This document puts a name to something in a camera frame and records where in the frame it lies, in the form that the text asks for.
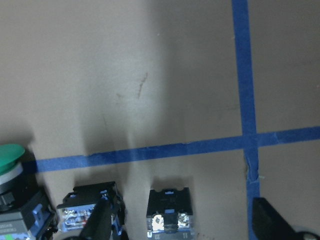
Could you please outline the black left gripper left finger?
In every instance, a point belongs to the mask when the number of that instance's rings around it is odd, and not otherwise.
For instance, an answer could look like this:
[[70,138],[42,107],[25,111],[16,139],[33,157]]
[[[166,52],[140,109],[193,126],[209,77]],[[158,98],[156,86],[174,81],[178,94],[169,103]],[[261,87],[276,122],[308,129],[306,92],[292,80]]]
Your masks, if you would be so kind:
[[111,207],[104,198],[95,205],[86,225],[77,240],[109,240],[111,237]]

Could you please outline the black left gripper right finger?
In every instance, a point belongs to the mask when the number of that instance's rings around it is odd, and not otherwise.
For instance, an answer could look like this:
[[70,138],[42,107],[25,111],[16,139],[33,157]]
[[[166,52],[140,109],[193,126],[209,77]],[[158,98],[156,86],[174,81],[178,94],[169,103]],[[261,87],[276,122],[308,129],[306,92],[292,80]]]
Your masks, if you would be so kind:
[[299,240],[299,234],[263,197],[253,199],[252,229],[258,240]]

